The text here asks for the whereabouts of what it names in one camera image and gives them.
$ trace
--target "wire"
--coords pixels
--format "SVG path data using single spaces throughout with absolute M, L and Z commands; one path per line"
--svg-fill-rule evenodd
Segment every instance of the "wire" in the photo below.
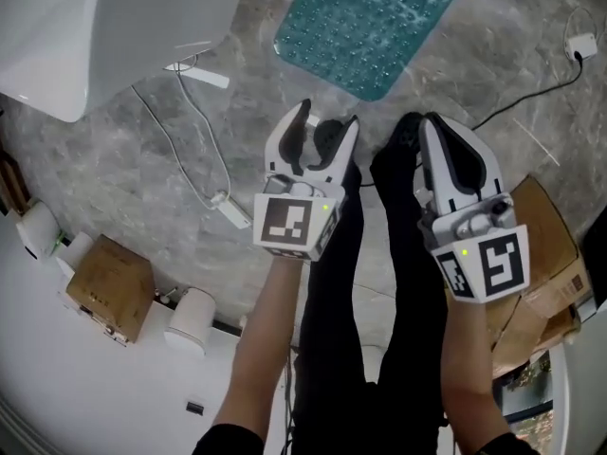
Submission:
M 565 86 L 573 84 L 575 81 L 577 81 L 579 79 L 579 76 L 581 76 L 581 72 L 583 71 L 583 68 L 584 68 L 583 59 L 581 58 L 581 55 L 579 54 L 579 52 L 576 51 L 576 53 L 574 54 L 574 57 L 576 58 L 576 61 L 578 61 L 578 63 L 579 63 L 579 72 L 578 72 L 578 75 L 574 79 L 567 81 L 567 82 L 563 82 L 561 84 L 556 84 L 547 89 L 544 89 L 543 91 L 537 91 L 536 93 L 531 93 L 531 94 L 525 95 L 521 98 L 518 98 L 516 101 L 510 103 L 508 106 L 505 106 L 504 108 L 501 108 L 501 109 L 497 110 L 496 112 L 491 113 L 487 118 L 485 118 L 483 121 L 481 121 L 475 127 L 473 127 L 472 131 L 478 130 L 481 126 L 486 124 L 488 121 L 494 119 L 498 115 L 501 115 L 503 112 L 514 108 L 520 102 L 528 100 L 529 98 L 536 98 L 538 96 L 545 95 L 547 93 L 550 93 L 551 91 L 556 91 L 557 89 L 562 89 Z
M 162 130 L 162 133 L 164 134 L 164 136 L 166 136 L 167 140 L 169 140 L 169 144 L 171 145 L 171 150 L 173 151 L 173 156 L 175 157 L 177 165 L 179 166 L 179 170 L 181 170 L 181 173 L 183 174 L 183 177 L 186 179 L 186 182 L 188 183 L 188 185 L 190 186 L 190 188 L 193 190 L 193 193 L 196 195 L 196 198 L 200 201 L 200 204 L 202 204 L 205 208 L 207 208 L 209 210 L 216 209 L 215 205 L 209 205 L 209 204 L 207 204 L 207 202 L 200 196 L 200 194 L 196 190 L 196 187 L 193 185 L 192 180 L 190 179 L 190 177 L 186 173 L 185 169 L 183 168 L 183 165 L 181 164 L 181 160 L 179 159 L 179 155 L 177 154 L 177 150 L 175 149 L 175 145 L 173 144 L 173 139 L 171 138 L 171 136 L 169 135 L 169 133 L 166 131 L 166 129 L 164 128 L 164 126 L 162 126 L 162 123 L 160 123 L 160 120 L 156 117 L 156 115 L 152 111 L 152 108 L 150 108 L 150 105 L 141 96 L 141 94 L 137 91 L 137 89 L 135 89 L 135 86 L 131 86 L 131 89 L 137 95 L 137 97 L 139 98 L 139 100 L 141 101 L 141 104 L 143 104 L 143 106 L 145 107 L 145 109 L 148 110 L 148 113 L 150 114 L 150 116 L 152 117 L 152 119 L 154 120 L 154 122 L 156 123 L 156 125 L 158 125 L 158 128 L 160 130 Z
M 605 20 L 603 21 L 603 30 L 602 30 L 602 32 L 600 33 L 600 35 L 599 35 L 599 36 L 597 36 L 597 46 L 598 46 L 598 43 L 600 42 L 600 40 L 601 40 L 601 39 L 603 38 L 603 36 L 605 35 L 605 30 L 607 30 L 607 15 L 605 15 Z
M 180 68 L 180 63 L 177 63 L 177 67 L 175 70 L 175 76 L 177 77 L 177 81 L 179 82 L 179 87 L 181 88 L 181 93 L 183 94 L 183 97 L 186 99 L 186 102 L 192 107 L 192 109 L 196 112 L 196 114 L 198 116 L 200 116 L 204 120 L 204 122 L 207 124 L 207 128 L 209 129 L 209 136 L 211 137 L 212 146 L 214 147 L 215 151 L 217 152 L 219 161 L 221 162 L 221 165 L 224 169 L 224 173 L 226 174 L 226 181 L 228 182 L 228 193 L 222 202 L 227 202 L 228 200 L 230 200 L 230 197 L 231 197 L 231 179 L 230 179 L 230 172 L 228 171 L 228 166 L 226 165 L 226 160 L 224 160 L 224 157 L 221 155 L 221 151 L 219 150 L 219 146 L 217 145 L 217 140 L 215 139 L 215 133 L 212 130 L 212 126 L 211 126 L 211 123 L 209 122 L 209 119 L 200 110 L 200 108 L 198 108 L 198 106 L 196 106 L 194 104 L 192 98 L 190 97 L 190 94 L 188 93 L 188 90 L 186 89 L 183 81 L 181 80 L 181 72 L 182 71 Z M 200 138 L 201 142 L 204 143 L 204 138 L 202 137 L 202 133 L 200 132 L 200 130 L 198 128 L 196 128 L 196 132 L 198 133 L 198 137 Z
M 183 63 L 183 61 L 186 61 L 187 59 L 193 59 L 193 62 L 190 66 L 186 67 L 185 69 L 181 68 L 181 63 Z M 178 70 L 179 72 L 187 72 L 190 69 L 194 69 L 196 67 L 196 65 L 198 64 L 198 54 L 194 54 L 192 57 L 183 59 L 182 61 L 178 61 L 175 64 L 173 64 L 173 71 Z

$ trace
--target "black pants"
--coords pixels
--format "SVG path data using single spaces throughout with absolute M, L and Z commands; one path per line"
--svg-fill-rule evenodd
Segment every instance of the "black pants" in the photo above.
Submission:
M 447 319 L 443 280 L 417 228 L 415 156 L 382 150 L 371 166 L 388 220 L 396 319 L 378 383 L 364 377 L 352 287 L 363 230 L 360 172 L 320 261 L 312 264 L 296 360 L 293 454 L 436 453 L 443 421 L 440 356 Z

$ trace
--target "toilet paper roll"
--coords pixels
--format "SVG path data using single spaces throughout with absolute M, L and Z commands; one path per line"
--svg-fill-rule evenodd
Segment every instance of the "toilet paper roll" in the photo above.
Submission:
M 59 267 L 70 280 L 91 247 L 93 247 L 91 237 L 84 232 L 79 232 L 71 245 L 57 255 Z
M 164 337 L 171 347 L 204 358 L 214 317 L 212 296 L 190 288 L 177 304 Z
M 37 202 L 17 223 L 19 237 L 28 253 L 36 260 L 50 256 L 61 229 L 50 209 Z

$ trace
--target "teal bath mat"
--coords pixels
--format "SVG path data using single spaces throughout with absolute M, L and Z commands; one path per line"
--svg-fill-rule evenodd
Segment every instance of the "teal bath mat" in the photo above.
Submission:
M 294 0 L 274 48 L 362 100 L 386 96 L 451 0 Z

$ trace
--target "white charger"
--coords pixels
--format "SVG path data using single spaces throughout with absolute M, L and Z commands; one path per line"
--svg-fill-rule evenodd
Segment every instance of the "white charger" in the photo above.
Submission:
M 587 33 L 570 37 L 565 42 L 565 54 L 571 61 L 578 52 L 582 59 L 588 59 L 598 53 L 597 39 L 595 34 Z
M 225 215 L 237 228 L 250 228 L 251 220 L 248 217 L 248 214 L 240 209 L 238 204 L 236 204 L 231 197 L 226 200 L 227 197 L 228 195 L 224 191 L 219 191 L 213 199 L 211 199 L 211 202 L 213 202 L 216 209 Z

